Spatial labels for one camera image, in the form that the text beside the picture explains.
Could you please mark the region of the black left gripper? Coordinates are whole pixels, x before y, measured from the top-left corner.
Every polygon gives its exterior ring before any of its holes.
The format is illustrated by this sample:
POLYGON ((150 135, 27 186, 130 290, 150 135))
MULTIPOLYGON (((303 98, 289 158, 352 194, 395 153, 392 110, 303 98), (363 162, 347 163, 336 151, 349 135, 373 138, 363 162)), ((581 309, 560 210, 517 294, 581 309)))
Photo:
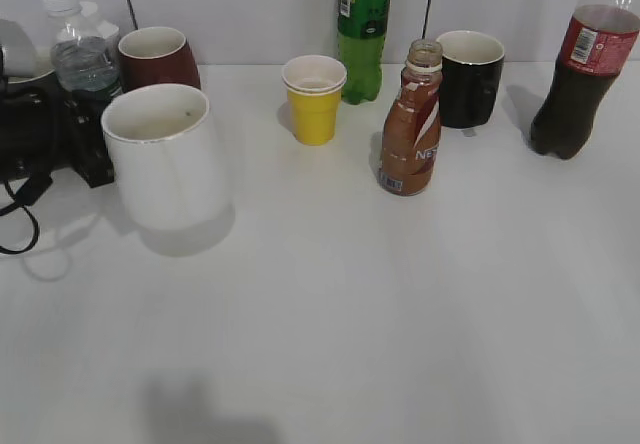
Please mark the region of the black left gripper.
POLYGON ((12 83, 1 79, 1 178, 73 169, 91 188, 114 182, 101 116, 109 102, 67 93, 54 72, 12 83))

